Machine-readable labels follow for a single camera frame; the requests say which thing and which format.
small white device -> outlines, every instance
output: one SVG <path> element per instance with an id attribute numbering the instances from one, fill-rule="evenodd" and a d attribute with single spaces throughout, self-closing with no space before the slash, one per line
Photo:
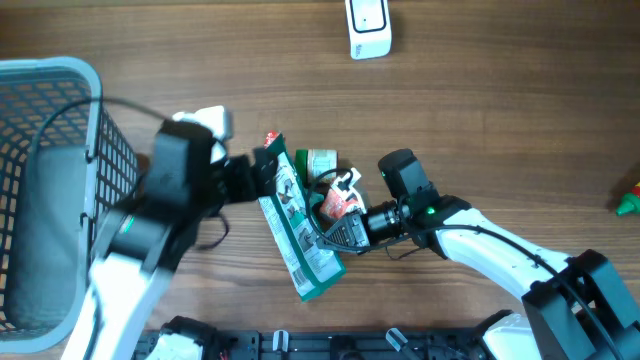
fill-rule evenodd
<path id="1" fill-rule="evenodd" d="M 345 0 L 351 57 L 385 56 L 391 50 L 391 20 L 387 0 Z"/>

robotic arm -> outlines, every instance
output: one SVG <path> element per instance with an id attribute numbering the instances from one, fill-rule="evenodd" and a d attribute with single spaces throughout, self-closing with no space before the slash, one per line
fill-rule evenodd
<path id="1" fill-rule="evenodd" d="M 484 324 L 479 358 L 640 358 L 640 309 L 604 256 L 587 250 L 573 258 L 544 249 L 493 224 L 466 201 L 441 196 L 409 149 L 388 154 L 378 168 L 396 200 L 343 217 L 320 236 L 319 247 L 363 253 L 407 234 L 418 247 L 487 276 L 523 302 L 528 320 L 502 314 Z M 360 231 L 333 236 L 354 226 Z M 364 233 L 371 246 L 336 241 L 345 233 Z"/>
<path id="2" fill-rule="evenodd" d="M 92 249 L 89 288 L 63 359 L 130 358 L 200 221 L 223 205 L 275 193 L 277 161 L 255 149 L 211 163 L 207 128 L 165 121 L 141 196 L 128 196 L 102 220 Z"/>
<path id="3" fill-rule="evenodd" d="M 98 230 L 90 284 L 64 359 L 129 358 L 195 243 L 200 221 L 216 216 L 224 204 L 275 192 L 277 161 L 266 151 L 254 150 L 253 166 L 247 156 L 211 163 L 215 144 L 200 125 L 163 123 L 144 194 L 115 204 Z M 379 168 L 396 200 L 348 214 L 319 237 L 319 247 L 363 253 L 384 247 L 386 239 L 410 237 L 506 289 L 523 302 L 528 320 L 511 313 L 488 319 L 479 328 L 478 359 L 640 358 L 640 310 L 604 256 L 588 250 L 573 258 L 541 248 L 491 223 L 469 203 L 440 196 L 408 149 L 385 156 Z M 359 227 L 348 234 L 366 236 L 371 246 L 353 246 L 359 242 L 344 236 L 338 243 L 331 235 L 349 227 Z M 589 309 L 577 308 L 577 300 Z M 402 342 L 389 335 L 392 345 Z M 202 347 L 178 343 L 182 353 L 201 357 Z M 410 349 L 398 349 L 413 358 Z"/>

red label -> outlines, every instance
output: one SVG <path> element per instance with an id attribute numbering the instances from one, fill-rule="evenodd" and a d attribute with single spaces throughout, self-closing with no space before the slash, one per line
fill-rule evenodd
<path id="1" fill-rule="evenodd" d="M 271 143 L 276 141 L 278 135 L 280 135 L 280 133 L 277 131 L 269 131 L 269 133 L 267 134 L 267 138 L 264 140 L 264 148 L 268 148 Z"/>
<path id="2" fill-rule="evenodd" d="M 329 190 L 327 198 L 320 206 L 320 212 L 334 221 L 340 220 L 345 214 L 359 208 L 358 199 L 344 201 L 333 189 Z"/>

gray plastic basket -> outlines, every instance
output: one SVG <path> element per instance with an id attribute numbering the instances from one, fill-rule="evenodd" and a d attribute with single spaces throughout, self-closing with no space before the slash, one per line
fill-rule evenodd
<path id="1" fill-rule="evenodd" d="M 39 181 L 25 181 L 42 122 L 69 101 L 101 93 L 98 74 L 79 59 L 0 61 L 0 353 L 41 351 L 71 332 L 94 225 L 136 180 L 135 153 L 93 103 L 46 130 Z"/>

wood grain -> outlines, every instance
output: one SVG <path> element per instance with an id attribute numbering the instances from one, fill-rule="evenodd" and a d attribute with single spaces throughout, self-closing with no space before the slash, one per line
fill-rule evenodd
<path id="1" fill-rule="evenodd" d="M 304 2 L 341 2 L 341 0 L 3 0 L 0 2 L 0 9 L 193 4 L 281 4 Z"/>
<path id="2" fill-rule="evenodd" d="M 640 181 L 637 9 L 495 0 L 391 12 L 392 53 L 371 61 L 349 58 L 341 3 L 3 10 L 0 57 L 84 58 L 106 94 L 167 114 L 225 104 L 234 153 L 272 129 L 291 150 L 337 149 L 374 203 L 389 198 L 378 159 L 409 147 L 441 192 L 543 246 L 603 252 L 640 299 L 640 218 L 611 212 Z M 148 153 L 157 123 L 109 111 Z M 224 212 L 229 238 L 187 253 L 149 327 L 175 315 L 262 331 L 464 326 L 519 309 L 426 251 L 345 256 L 346 276 L 301 304 L 258 205 Z M 199 241 L 220 234 L 206 221 Z"/>

